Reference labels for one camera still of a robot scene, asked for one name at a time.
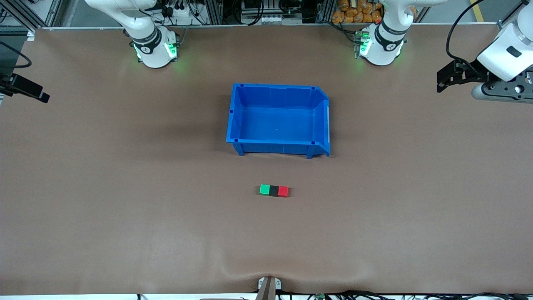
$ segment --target brown table surface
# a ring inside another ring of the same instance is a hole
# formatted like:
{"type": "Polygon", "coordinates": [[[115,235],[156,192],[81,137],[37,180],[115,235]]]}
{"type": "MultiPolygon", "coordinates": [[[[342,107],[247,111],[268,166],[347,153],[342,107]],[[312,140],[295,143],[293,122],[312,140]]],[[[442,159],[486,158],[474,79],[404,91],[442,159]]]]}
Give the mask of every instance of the brown table surface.
{"type": "MultiPolygon", "coordinates": [[[[531,292],[533,106],[435,92],[449,26],[390,66],[329,27],[192,29],[149,69],[114,31],[39,31],[1,114],[2,294],[531,292]],[[225,143],[234,82],[318,85],[332,156],[225,143]],[[256,195],[287,185],[289,199],[256,195]]],[[[494,25],[459,26],[472,59],[494,25]]]]}

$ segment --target colored block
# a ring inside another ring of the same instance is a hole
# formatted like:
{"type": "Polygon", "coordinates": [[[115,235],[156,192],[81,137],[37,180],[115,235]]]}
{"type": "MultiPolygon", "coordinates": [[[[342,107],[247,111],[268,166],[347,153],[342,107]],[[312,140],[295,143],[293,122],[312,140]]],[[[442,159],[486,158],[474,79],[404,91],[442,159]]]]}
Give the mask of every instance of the colored block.
{"type": "Polygon", "coordinates": [[[289,197],[289,187],[288,186],[280,186],[278,189],[278,196],[280,197],[289,197]]]}
{"type": "Polygon", "coordinates": [[[260,187],[259,187],[259,193],[261,195],[269,195],[270,193],[270,185],[268,184],[262,184],[260,187]]]}
{"type": "Polygon", "coordinates": [[[274,196],[274,197],[277,197],[278,196],[278,189],[279,189],[279,186],[277,185],[271,185],[270,186],[270,191],[268,193],[268,196],[274,196]]]}

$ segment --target brown item pile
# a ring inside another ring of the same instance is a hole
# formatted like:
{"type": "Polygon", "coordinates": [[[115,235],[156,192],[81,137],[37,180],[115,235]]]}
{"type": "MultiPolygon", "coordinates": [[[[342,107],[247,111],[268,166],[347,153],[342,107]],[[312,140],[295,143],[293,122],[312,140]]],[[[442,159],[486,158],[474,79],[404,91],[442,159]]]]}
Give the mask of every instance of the brown item pile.
{"type": "Polygon", "coordinates": [[[379,23],[384,13],[381,3],[357,0],[357,7],[351,7],[349,0],[338,0],[338,10],[333,13],[332,22],[338,23],[379,23]]]}

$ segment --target blue tray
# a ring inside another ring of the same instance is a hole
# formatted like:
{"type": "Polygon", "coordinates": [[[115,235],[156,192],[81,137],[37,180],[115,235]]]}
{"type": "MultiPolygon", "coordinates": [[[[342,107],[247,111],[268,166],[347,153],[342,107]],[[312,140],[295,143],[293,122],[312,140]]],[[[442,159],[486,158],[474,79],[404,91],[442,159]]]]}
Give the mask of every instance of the blue tray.
{"type": "Polygon", "coordinates": [[[233,85],[226,141],[246,152],[329,156],[329,99],[317,86],[233,85]]]}

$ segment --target green block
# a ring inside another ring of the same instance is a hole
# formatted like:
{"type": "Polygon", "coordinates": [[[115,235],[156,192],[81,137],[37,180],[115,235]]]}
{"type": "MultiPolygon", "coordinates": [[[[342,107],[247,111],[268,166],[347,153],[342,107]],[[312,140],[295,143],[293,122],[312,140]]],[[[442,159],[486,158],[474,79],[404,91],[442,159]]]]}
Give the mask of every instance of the green block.
{"type": "Polygon", "coordinates": [[[259,187],[259,193],[261,195],[267,195],[269,194],[269,191],[270,191],[270,185],[268,184],[262,184],[260,187],[259,187]]]}

